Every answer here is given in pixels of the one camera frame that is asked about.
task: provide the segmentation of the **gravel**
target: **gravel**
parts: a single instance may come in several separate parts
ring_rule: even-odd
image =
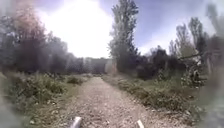
[[[169,118],[164,113],[145,108],[135,99],[94,77],[80,86],[61,119],[54,128],[68,128],[75,116],[82,117],[82,128],[138,128],[141,120],[145,128],[186,128],[181,121]]]

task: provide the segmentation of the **sky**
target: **sky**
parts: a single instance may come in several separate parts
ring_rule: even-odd
[[[135,0],[139,7],[134,44],[144,54],[160,45],[167,49],[176,38],[176,26],[199,17],[204,29],[214,33],[206,17],[208,2],[222,0]],[[67,42],[78,57],[108,57],[108,43],[117,0],[39,0],[38,14],[48,31]]]

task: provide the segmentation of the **tree line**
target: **tree line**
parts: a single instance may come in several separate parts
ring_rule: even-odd
[[[104,73],[105,58],[77,58],[66,42],[46,33],[27,1],[0,17],[0,67],[5,71],[53,74]]]
[[[169,53],[158,46],[151,49],[149,54],[140,55],[134,46],[134,29],[137,22],[138,7],[133,0],[119,0],[112,8],[114,24],[109,43],[110,54],[116,61],[119,72],[135,74],[143,79],[149,79],[158,75],[161,71],[169,74],[190,71],[192,67],[207,70],[210,60],[214,65],[222,64],[222,49],[224,21],[219,16],[215,4],[208,4],[206,15],[214,26],[216,33],[209,35],[203,28],[202,22],[197,17],[192,17],[188,24],[176,27],[176,39],[170,41]]]

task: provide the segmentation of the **dirt path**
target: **dirt path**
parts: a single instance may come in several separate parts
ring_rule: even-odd
[[[175,119],[162,117],[157,111],[146,110],[130,95],[98,77],[80,87],[78,97],[72,99],[64,115],[67,115],[67,123],[63,123],[66,120],[59,121],[57,127],[68,127],[75,116],[83,118],[83,128],[138,128],[139,119],[145,128],[186,127]]]

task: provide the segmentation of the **bright sky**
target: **bright sky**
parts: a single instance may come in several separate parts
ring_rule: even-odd
[[[189,23],[191,17],[192,16],[179,18],[176,19],[175,22],[169,22],[169,20],[167,20],[167,24],[161,26],[159,29],[157,29],[157,31],[154,31],[153,34],[149,36],[148,41],[139,47],[139,51],[141,51],[141,53],[144,55],[150,52],[151,48],[156,48],[158,45],[160,45],[163,49],[166,49],[167,53],[169,53],[170,41],[175,41],[175,39],[177,38],[176,26],[183,25],[184,23]],[[199,17],[200,21],[204,24],[204,30],[208,32],[208,34],[213,35],[215,30],[212,27],[210,21],[203,15],[197,15],[197,17]]]
[[[109,33],[113,19],[97,0],[64,2],[52,14],[40,11],[48,31],[67,42],[69,52],[77,57],[108,57]]]

